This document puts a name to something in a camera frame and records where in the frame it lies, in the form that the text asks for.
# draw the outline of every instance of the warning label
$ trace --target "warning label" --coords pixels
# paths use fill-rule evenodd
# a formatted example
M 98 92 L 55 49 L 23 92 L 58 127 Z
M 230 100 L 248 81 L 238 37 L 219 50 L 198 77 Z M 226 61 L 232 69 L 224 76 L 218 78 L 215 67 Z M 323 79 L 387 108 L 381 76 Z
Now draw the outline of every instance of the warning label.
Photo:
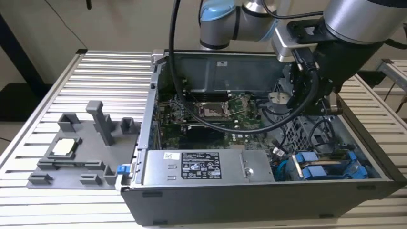
M 182 153 L 183 179 L 222 179 L 219 153 Z

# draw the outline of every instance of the blue tab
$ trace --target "blue tab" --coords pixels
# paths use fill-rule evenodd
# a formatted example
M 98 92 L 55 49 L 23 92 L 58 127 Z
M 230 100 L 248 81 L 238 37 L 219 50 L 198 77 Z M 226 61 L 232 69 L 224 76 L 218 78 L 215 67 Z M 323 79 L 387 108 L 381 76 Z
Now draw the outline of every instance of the blue tab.
M 116 173 L 118 173 L 118 175 L 128 175 L 130 174 L 130 166 L 118 166 Z
M 202 7 L 202 21 L 214 21 L 235 10 L 235 0 L 210 0 Z

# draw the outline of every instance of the black wire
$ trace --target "black wire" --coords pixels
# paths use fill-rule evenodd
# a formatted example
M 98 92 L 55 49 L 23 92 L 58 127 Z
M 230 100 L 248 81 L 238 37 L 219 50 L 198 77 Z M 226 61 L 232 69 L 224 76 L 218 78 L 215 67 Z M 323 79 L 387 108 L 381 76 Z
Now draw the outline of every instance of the black wire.
M 394 89 L 394 86 L 395 86 L 395 83 L 393 84 L 393 86 L 391 86 L 391 88 L 390 88 L 390 90 L 389 90 L 389 92 L 387 92 L 387 95 L 386 95 L 386 97 L 385 97 L 385 101 L 386 101 L 386 99 L 387 99 L 387 97 L 389 97 L 389 95 L 390 95 L 390 92 L 391 92 L 393 89 Z
M 266 108 L 262 109 L 262 112 L 263 112 L 263 115 L 264 115 L 264 118 L 267 119 L 267 121 L 268 121 L 271 124 L 274 124 L 275 122 L 274 122 L 274 121 L 271 120 L 271 118 L 268 117 Z M 287 150 L 283 148 L 283 144 L 284 144 L 286 139 L 287 139 L 287 132 L 286 132 L 286 130 L 284 130 L 283 127 L 280 127 L 280 129 L 282 129 L 282 132 L 283 132 L 284 135 L 283 135 L 283 139 L 282 139 L 282 142 L 279 143 L 278 148 L 280 148 L 284 152 L 287 152 Z
M 327 125 L 328 125 L 328 127 L 330 127 L 331 139 L 332 139 L 332 141 L 330 141 L 330 143 L 335 145 L 335 139 L 336 139 L 336 135 L 335 135 L 335 131 L 334 131 L 334 126 L 332 126 L 331 122 L 330 122 L 327 119 L 323 118 L 319 122 L 315 123 L 315 125 L 314 125 L 314 127 L 312 127 L 312 129 L 311 129 L 311 131 L 310 131 L 310 135 L 308 135 L 308 142 L 310 142 L 310 145 L 311 145 L 312 149 L 315 149 L 316 151 L 318 151 L 316 148 L 318 148 L 319 146 L 322 146 L 322 145 L 316 146 L 316 145 L 314 144 L 314 142 L 312 142 L 312 136 L 314 136 L 314 132 L 315 132 L 318 126 L 319 126 L 322 123 L 327 123 Z
M 318 12 L 311 12 L 311 13 L 302 13 L 302 14 L 295 14 L 295 15 L 287 15 L 287 16 L 280 16 L 276 15 L 267 7 L 266 4 L 266 0 L 262 0 L 262 5 L 264 7 L 264 10 L 267 11 L 267 13 L 275 18 L 275 19 L 295 19 L 295 18 L 304 18 L 304 17 L 311 17 L 311 16 L 320 16 L 324 14 L 323 11 L 318 11 Z
M 395 113 L 399 113 L 399 112 L 401 112 L 401 110 L 402 110 L 402 108 L 403 108 L 403 105 L 405 105 L 405 103 L 401 103 L 401 105 L 399 105 L 399 107 L 398 107 Z
M 268 102 L 268 99 L 262 99 L 256 102 L 256 107 L 259 107 L 260 104 L 264 104 Z M 287 111 L 286 113 L 276 113 L 276 112 L 272 112 L 267 107 L 263 107 L 266 109 L 266 112 L 270 113 L 271 115 L 286 115 L 288 114 L 291 111 Z
M 3 141 L 12 142 L 11 140 L 8 140 L 8 139 L 4 138 L 4 137 L 0 137 L 0 139 L 2 139 Z
M 402 50 L 407 49 L 407 44 L 402 44 L 401 42 L 397 42 L 394 39 L 387 39 L 385 41 L 385 44 L 387 44 L 389 46 L 391 46 L 397 49 L 402 49 Z
M 268 108 L 266 108 L 266 112 L 270 113 L 271 115 L 286 115 L 286 114 L 288 114 L 291 111 L 287 111 L 286 113 L 276 113 L 276 112 L 272 112 Z
M 171 23 L 170 23 L 170 39 L 168 39 L 168 62 L 170 62 L 170 72 L 175 84 L 175 89 L 176 89 L 176 94 L 179 96 L 182 104 L 186 106 L 187 104 L 187 99 L 183 94 L 183 89 L 182 89 L 182 83 L 179 82 L 179 76 L 176 72 L 176 62 L 175 62 L 175 49 L 174 49 L 174 44 L 175 44 L 175 32 L 176 32 L 176 17 L 178 17 L 178 10 L 179 10 L 179 4 L 180 0 L 175 0 L 174 2 L 174 8 L 172 8 L 172 16 L 171 16 Z M 302 104 L 298 106 L 298 108 L 291 112 L 291 114 L 283 118 L 278 123 L 266 126 L 263 128 L 252 129 L 252 130 L 236 130 L 236 129 L 230 129 L 226 127 L 222 127 L 204 119 L 202 119 L 194 111 L 190 110 L 188 107 L 186 107 L 190 115 L 195 118 L 198 122 L 208 126 L 210 128 L 231 133 L 231 134 L 242 134 L 242 135 L 250 135 L 250 134 L 260 134 L 264 132 L 268 132 L 271 130 L 275 130 L 276 128 L 282 127 L 284 124 L 287 124 L 292 119 L 295 119 L 300 113 L 304 111 L 304 109 L 308 107 L 308 105 L 312 103 L 315 97 L 316 97 L 316 92 L 318 92 L 318 87 L 319 87 L 319 76 L 316 73 L 316 70 L 310 70 L 308 75 L 311 77 L 311 90 L 310 93 L 307 94 L 307 97 Z
M 202 26 L 202 8 L 203 8 L 203 2 L 204 2 L 204 0 L 202 0 L 202 2 L 199 3 L 199 11 L 198 11 L 198 23 L 199 23 L 199 27 Z
M 79 36 L 76 35 L 76 33 L 72 31 L 72 29 L 68 27 L 64 19 L 62 18 L 62 16 L 59 15 L 59 13 L 56 12 L 55 8 L 52 7 L 52 5 L 50 4 L 48 0 L 44 0 L 44 2 L 48 4 L 48 6 L 51 7 L 51 9 L 54 10 L 55 14 L 58 15 L 58 17 L 60 18 L 66 28 L 71 31 L 71 33 L 74 34 L 74 36 L 78 38 L 78 40 L 82 42 L 82 44 L 84 45 L 86 49 L 88 49 L 88 46 L 83 43 L 82 39 L 79 38 Z

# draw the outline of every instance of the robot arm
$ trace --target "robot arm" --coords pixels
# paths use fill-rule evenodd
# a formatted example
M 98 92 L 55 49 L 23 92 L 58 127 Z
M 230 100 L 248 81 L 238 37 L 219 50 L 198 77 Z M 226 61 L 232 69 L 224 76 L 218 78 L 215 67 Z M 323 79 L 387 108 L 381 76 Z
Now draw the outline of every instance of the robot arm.
M 306 113 L 315 115 L 324 114 L 320 113 L 320 107 L 328 105 L 324 97 L 339 93 L 344 81 L 356 74 L 407 20 L 405 0 L 332 0 L 320 19 L 292 21 L 287 25 L 278 25 L 271 16 L 276 9 L 272 0 L 247 0 L 242 7 L 230 7 L 226 16 L 206 21 L 208 12 L 219 8 L 210 5 L 202 13 L 202 45 L 206 48 L 226 48 L 230 40 L 256 42 L 272 36 L 279 61 L 298 61 L 294 55 L 298 49 L 312 51 L 320 83 L 312 103 L 318 107 L 310 107 Z M 304 69 L 303 63 L 292 64 L 290 77 L 299 90 L 292 92 L 288 108 L 296 108 L 310 93 L 302 86 L 307 77 Z
M 262 38 L 271 37 L 272 25 L 276 24 L 272 18 L 278 17 L 271 12 L 275 8 L 264 7 L 267 5 L 264 1 L 246 0 L 240 10 L 236 10 L 234 0 L 210 0 L 203 5 L 202 45 L 207 49 L 227 47 L 231 39 L 260 41 Z M 198 122 L 218 131 L 244 135 L 268 132 L 282 127 L 299 115 L 327 115 L 340 111 L 331 109 L 330 101 L 336 101 L 335 93 L 340 91 L 344 81 L 363 67 L 407 19 L 407 1 L 405 0 L 332 0 L 323 13 L 324 17 L 319 20 L 292 21 L 287 26 L 279 27 L 282 29 L 276 28 L 274 46 L 279 60 L 283 62 L 295 60 L 298 63 L 291 63 L 290 70 L 290 82 L 294 87 L 287 108 L 291 108 L 291 111 L 270 126 L 240 130 L 208 122 L 187 106 L 175 63 L 179 5 L 180 0 L 175 0 L 168 39 L 170 73 L 179 100 Z M 260 13 L 262 6 L 271 17 Z M 306 16 L 310 14 L 279 18 Z
M 267 0 L 267 7 L 276 11 L 274 0 Z M 224 49 L 231 40 L 260 42 L 271 38 L 276 20 L 262 0 L 246 0 L 242 6 L 235 5 L 235 0 L 208 0 L 200 12 L 203 49 Z

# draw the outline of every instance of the white wall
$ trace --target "white wall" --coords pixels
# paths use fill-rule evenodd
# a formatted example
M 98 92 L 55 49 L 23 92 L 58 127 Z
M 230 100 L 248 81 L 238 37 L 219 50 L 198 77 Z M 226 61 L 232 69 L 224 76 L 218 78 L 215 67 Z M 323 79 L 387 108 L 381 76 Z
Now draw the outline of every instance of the white wall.
M 323 10 L 328 0 L 295 0 L 291 13 Z M 172 0 L 50 0 L 64 21 L 91 50 L 152 51 L 167 48 Z M 178 19 L 176 48 L 199 48 L 199 0 L 183 0 Z M 64 70 L 82 43 L 43 0 L 0 0 L 0 12 L 46 82 Z M 394 36 L 406 42 L 403 31 Z M 231 42 L 230 50 L 270 51 L 267 43 Z M 366 69 L 374 70 L 381 58 L 407 58 L 407 52 L 385 46 Z M 11 73 L 8 81 L 20 81 Z

